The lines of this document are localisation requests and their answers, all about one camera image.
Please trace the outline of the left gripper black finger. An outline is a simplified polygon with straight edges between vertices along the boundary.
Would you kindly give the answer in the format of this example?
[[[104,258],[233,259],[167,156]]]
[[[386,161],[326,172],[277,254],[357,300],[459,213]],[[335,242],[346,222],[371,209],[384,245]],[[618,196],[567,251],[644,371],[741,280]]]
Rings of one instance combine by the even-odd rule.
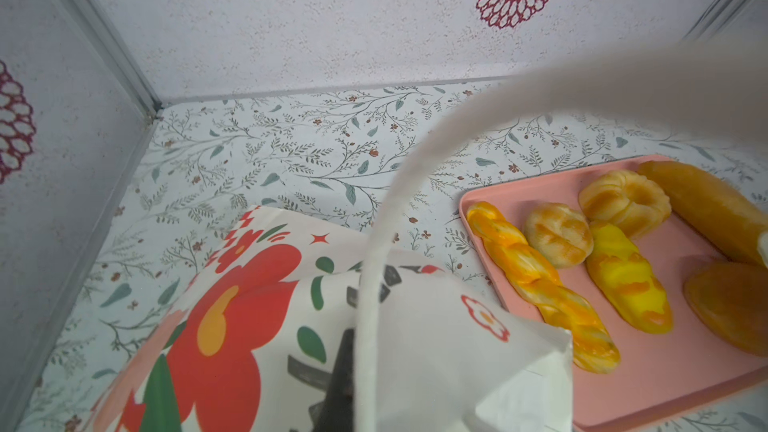
[[[314,432],[354,430],[354,342],[355,330],[345,330]]]

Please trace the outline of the white floral paper bag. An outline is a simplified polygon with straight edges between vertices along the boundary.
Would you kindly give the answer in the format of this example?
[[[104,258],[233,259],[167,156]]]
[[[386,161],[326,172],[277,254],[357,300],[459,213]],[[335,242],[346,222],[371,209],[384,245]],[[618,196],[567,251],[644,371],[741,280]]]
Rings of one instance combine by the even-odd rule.
[[[400,165],[369,235],[258,206],[100,396],[89,431],[313,431],[355,330],[353,431],[568,431],[573,339],[393,247],[460,146],[534,113],[638,114],[758,141],[767,54],[710,43],[593,54],[466,100]]]

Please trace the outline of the orange twisted fake bread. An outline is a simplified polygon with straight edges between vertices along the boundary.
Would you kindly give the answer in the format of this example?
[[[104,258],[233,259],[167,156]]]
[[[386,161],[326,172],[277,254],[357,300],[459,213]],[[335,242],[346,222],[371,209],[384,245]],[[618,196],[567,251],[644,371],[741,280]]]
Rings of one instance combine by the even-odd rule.
[[[468,208],[466,219],[518,295],[534,305],[547,324],[571,332],[574,363],[591,373],[613,372],[621,361],[619,349],[589,301],[562,283],[554,266],[495,206],[476,203]]]

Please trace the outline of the yellow fake bread roll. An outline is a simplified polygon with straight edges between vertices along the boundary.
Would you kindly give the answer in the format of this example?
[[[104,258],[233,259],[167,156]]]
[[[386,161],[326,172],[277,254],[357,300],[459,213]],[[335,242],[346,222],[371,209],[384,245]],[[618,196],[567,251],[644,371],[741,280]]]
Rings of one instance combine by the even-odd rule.
[[[593,252],[594,240],[583,213],[562,203],[541,203],[525,220],[529,245],[556,269],[582,264]]]

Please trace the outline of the yellow croissant fake bread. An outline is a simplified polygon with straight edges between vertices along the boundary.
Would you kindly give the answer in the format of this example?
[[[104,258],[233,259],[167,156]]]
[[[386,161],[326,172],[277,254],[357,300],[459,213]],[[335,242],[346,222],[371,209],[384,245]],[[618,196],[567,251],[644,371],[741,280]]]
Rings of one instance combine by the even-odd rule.
[[[594,284],[632,327],[656,335],[671,332],[674,314],[650,262],[615,225],[592,221],[589,227],[594,249],[586,268]]]

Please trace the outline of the orange bundt fake bread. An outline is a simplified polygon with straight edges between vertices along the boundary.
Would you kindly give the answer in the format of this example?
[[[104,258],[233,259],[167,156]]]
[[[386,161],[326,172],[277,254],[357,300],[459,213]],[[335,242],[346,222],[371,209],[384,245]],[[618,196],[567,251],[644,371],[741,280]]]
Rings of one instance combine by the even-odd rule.
[[[613,224],[630,239],[655,230],[672,212],[663,189],[630,170],[603,174],[579,192],[578,202],[589,220]]]

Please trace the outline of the brown round fake bread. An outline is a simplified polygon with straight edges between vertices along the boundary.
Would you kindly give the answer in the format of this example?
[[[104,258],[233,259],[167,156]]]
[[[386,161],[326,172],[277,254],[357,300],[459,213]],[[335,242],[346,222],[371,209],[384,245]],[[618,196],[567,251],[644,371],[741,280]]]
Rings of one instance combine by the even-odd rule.
[[[766,268],[713,262],[686,279],[683,293],[716,336],[752,355],[767,355]]]

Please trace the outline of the long golden baguette fake bread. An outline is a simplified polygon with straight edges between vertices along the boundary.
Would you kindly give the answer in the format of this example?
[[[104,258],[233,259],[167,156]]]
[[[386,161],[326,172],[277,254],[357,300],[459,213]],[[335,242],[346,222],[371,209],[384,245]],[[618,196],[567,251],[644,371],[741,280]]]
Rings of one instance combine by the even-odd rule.
[[[659,185],[673,211],[728,258],[767,265],[767,213],[709,172],[674,161],[647,161],[638,173]]]

